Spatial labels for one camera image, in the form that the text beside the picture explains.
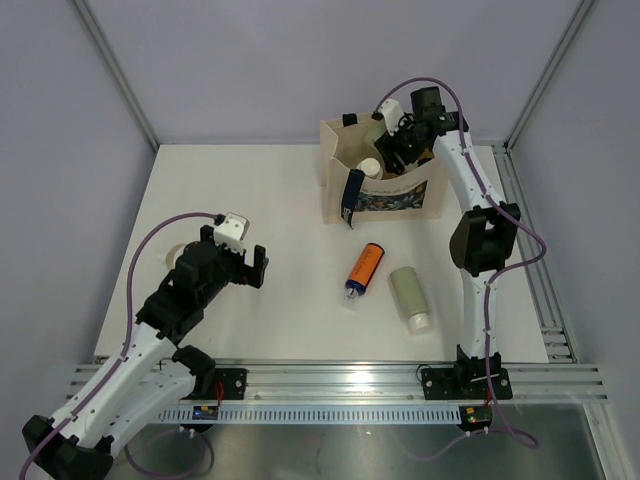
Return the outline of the small sage green bottle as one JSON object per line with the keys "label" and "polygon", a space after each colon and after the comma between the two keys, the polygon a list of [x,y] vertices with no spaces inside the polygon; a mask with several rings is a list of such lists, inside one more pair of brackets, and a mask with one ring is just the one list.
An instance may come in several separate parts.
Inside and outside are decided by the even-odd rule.
{"label": "small sage green bottle", "polygon": [[365,147],[367,149],[375,149],[375,142],[386,133],[387,129],[384,121],[373,121],[363,138]]}

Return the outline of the cream bottle with round cap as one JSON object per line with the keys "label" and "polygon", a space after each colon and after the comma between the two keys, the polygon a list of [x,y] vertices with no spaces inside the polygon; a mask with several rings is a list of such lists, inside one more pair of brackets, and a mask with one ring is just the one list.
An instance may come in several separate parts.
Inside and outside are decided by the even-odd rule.
{"label": "cream bottle with round cap", "polygon": [[357,169],[362,171],[366,177],[373,180],[381,180],[384,174],[383,167],[376,158],[368,157],[360,161]]}

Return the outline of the sage green bottle white cap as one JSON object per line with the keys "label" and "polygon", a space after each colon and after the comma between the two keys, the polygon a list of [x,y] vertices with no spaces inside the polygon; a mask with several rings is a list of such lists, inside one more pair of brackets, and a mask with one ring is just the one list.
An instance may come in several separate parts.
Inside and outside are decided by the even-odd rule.
{"label": "sage green bottle white cap", "polygon": [[389,282],[409,333],[425,333],[430,327],[430,308],[416,270],[410,266],[398,268],[389,275]]}

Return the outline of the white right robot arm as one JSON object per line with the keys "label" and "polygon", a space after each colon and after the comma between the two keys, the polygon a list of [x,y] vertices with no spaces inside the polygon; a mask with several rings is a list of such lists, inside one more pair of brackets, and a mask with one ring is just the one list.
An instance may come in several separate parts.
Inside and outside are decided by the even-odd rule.
{"label": "white right robot arm", "polygon": [[449,252],[463,283],[464,319],[456,359],[449,367],[420,368],[428,400],[510,399],[512,390],[495,333],[497,276],[514,249],[520,209],[493,187],[474,150],[462,111],[449,111],[437,87],[411,94],[412,110],[385,96],[374,110],[385,133],[374,145],[387,172],[416,168],[429,151],[447,169],[461,218]]}

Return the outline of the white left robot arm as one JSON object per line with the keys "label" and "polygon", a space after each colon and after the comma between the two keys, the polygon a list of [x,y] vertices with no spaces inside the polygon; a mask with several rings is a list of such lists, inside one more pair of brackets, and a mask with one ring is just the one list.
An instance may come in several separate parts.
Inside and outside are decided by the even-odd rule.
{"label": "white left robot arm", "polygon": [[246,218],[208,218],[140,311],[126,299],[122,346],[63,407],[26,422],[29,456],[21,478],[37,465],[54,479],[103,479],[131,438],[166,406],[213,391],[214,360],[181,342],[228,284],[260,288],[268,259],[257,245],[252,264],[246,264]]}

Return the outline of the beige canvas tote bag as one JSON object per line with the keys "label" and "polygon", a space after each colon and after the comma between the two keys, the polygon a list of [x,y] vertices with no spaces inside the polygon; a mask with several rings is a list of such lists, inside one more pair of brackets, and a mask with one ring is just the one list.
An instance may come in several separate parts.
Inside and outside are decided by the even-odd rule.
{"label": "beige canvas tote bag", "polygon": [[350,172],[365,158],[376,158],[383,167],[381,180],[368,177],[356,190],[352,222],[404,219],[438,219],[448,186],[445,166],[437,159],[403,175],[385,172],[378,150],[367,149],[363,138],[373,121],[368,114],[357,114],[356,122],[344,125],[342,119],[320,122],[321,189],[323,221],[342,223],[343,194]]}

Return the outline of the orange blue spray bottle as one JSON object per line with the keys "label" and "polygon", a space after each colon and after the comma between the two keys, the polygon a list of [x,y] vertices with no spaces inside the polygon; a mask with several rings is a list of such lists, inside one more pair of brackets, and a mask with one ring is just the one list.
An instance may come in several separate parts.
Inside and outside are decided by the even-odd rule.
{"label": "orange blue spray bottle", "polygon": [[357,300],[364,296],[385,256],[384,248],[377,243],[367,243],[344,283],[344,306],[354,310]]}

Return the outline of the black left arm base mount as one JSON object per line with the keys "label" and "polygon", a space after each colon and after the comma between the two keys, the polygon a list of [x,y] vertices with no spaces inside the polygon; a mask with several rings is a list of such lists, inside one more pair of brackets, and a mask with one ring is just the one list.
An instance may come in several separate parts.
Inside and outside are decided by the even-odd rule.
{"label": "black left arm base mount", "polygon": [[243,400],[247,374],[248,371],[244,368],[216,368],[208,373],[198,374],[194,389],[185,400]]}

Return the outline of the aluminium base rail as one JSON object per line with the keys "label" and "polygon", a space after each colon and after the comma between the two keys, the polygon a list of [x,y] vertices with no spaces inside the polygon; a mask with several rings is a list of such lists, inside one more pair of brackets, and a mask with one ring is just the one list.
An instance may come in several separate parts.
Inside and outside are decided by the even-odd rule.
{"label": "aluminium base rail", "polygon": [[[410,404],[424,401],[424,365],[407,362],[275,362],[218,360],[219,369],[246,371],[246,403]],[[608,392],[591,364],[511,363],[513,403],[606,403]]]}

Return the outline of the right aluminium frame post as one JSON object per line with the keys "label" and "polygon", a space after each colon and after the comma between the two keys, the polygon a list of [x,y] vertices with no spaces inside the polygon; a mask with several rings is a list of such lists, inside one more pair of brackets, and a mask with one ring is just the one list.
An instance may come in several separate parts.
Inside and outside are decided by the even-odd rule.
{"label": "right aluminium frame post", "polygon": [[598,6],[597,0],[580,0],[573,10],[567,24],[557,40],[551,54],[538,76],[533,89],[529,93],[514,125],[503,143],[505,150],[512,150],[524,134],[532,116],[549,90],[554,77],[558,74],[566,57],[570,53],[578,36],[585,27],[590,16]]}

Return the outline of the aluminium frame post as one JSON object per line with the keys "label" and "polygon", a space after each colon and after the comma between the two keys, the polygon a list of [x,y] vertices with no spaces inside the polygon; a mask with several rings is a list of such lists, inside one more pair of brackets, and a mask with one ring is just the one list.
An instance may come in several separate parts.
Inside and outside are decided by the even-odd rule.
{"label": "aluminium frame post", "polygon": [[76,14],[89,42],[93,45],[98,58],[104,65],[118,94],[121,97],[140,134],[154,153],[157,153],[161,142],[135,94],[120,62],[105,35],[96,14],[85,0],[70,0],[69,5]]}
{"label": "aluminium frame post", "polygon": [[597,0],[580,0],[573,10],[567,24],[557,40],[551,54],[538,76],[533,89],[529,93],[514,125],[503,143],[505,150],[512,150],[524,134],[532,116],[549,90],[554,77],[558,74],[566,57],[570,53],[578,36],[585,27],[590,16],[598,6]]}

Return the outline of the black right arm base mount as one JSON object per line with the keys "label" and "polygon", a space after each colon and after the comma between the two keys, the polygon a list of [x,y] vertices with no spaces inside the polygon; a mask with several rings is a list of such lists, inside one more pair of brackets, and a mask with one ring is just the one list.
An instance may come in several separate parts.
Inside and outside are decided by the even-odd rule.
{"label": "black right arm base mount", "polygon": [[432,367],[420,365],[416,371],[426,400],[511,400],[513,390],[508,371],[490,369],[490,377],[484,366],[471,373],[457,365]]}

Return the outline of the left aluminium frame post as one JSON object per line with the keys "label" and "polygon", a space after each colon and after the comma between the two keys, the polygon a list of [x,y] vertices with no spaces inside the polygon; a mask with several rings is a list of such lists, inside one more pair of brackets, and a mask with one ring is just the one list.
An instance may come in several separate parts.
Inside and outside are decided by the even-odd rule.
{"label": "left aluminium frame post", "polygon": [[121,97],[140,134],[154,153],[157,153],[161,142],[135,94],[120,62],[105,35],[96,14],[85,0],[70,0],[69,5],[76,14],[89,42],[93,45],[98,58],[104,65],[118,94]]}

